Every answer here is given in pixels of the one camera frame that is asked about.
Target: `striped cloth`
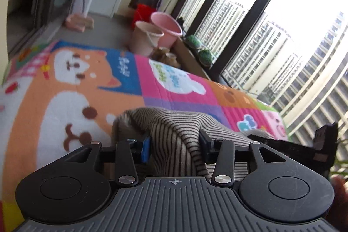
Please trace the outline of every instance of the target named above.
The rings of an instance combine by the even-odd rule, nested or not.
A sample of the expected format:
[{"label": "striped cloth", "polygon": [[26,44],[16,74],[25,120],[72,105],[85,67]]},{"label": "striped cloth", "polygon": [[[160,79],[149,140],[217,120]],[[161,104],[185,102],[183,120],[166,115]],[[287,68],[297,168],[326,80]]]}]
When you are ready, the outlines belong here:
[{"label": "striped cloth", "polygon": [[[129,138],[141,140],[144,133],[150,134],[150,166],[137,166],[139,176],[204,176],[210,180],[215,165],[206,165],[203,161],[198,141],[200,129],[212,139],[224,138],[238,146],[249,146],[252,140],[247,136],[250,134],[274,139],[260,129],[234,132],[208,114],[162,108],[127,110],[116,118],[112,137],[117,143]],[[234,179],[241,180],[247,174],[246,163],[236,162]]]}]

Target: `metal screw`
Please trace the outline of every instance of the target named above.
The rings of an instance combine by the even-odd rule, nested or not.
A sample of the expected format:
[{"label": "metal screw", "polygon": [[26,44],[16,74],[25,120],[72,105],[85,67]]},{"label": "metal screw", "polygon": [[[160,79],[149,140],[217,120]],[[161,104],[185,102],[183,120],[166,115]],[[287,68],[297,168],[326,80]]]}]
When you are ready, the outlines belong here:
[{"label": "metal screw", "polygon": [[135,178],[130,175],[124,175],[118,178],[118,181],[122,184],[131,184],[135,182]]},{"label": "metal screw", "polygon": [[220,183],[220,184],[227,184],[232,181],[231,177],[227,175],[219,175],[214,178],[215,182]]}]

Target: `gray floor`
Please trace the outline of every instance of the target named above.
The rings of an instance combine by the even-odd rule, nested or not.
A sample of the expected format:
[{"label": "gray floor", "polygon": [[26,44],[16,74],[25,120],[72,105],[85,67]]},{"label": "gray floor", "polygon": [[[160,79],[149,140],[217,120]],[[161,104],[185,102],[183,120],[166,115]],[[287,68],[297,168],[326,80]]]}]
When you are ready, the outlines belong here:
[{"label": "gray floor", "polygon": [[94,19],[94,29],[86,29],[84,33],[79,33],[62,26],[53,35],[52,40],[65,40],[95,47],[126,48],[132,35],[130,19],[122,16],[109,18],[96,14],[89,16]]}]

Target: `ribbed plastic surface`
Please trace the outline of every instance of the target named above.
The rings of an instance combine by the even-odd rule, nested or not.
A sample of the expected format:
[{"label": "ribbed plastic surface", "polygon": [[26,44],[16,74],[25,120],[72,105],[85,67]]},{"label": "ribbed plastic surface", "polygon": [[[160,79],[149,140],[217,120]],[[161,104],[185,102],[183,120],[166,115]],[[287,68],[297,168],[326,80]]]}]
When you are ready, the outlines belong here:
[{"label": "ribbed plastic surface", "polygon": [[148,231],[335,231],[319,219],[302,225],[274,224],[258,218],[231,189],[210,185],[203,177],[147,177],[135,188],[120,189],[98,215],[70,225],[26,221],[18,232],[148,232]]}]

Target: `potted plant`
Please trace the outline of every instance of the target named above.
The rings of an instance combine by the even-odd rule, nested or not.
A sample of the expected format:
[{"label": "potted plant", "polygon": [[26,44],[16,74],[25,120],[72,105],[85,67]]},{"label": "potted plant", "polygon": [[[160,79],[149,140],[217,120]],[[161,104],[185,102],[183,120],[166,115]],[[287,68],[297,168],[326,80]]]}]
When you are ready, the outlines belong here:
[{"label": "potted plant", "polygon": [[207,67],[210,67],[213,63],[213,55],[210,50],[201,50],[198,52],[199,61]]},{"label": "potted plant", "polygon": [[199,50],[203,47],[202,42],[194,35],[187,36],[184,39],[185,43],[194,50]]}]

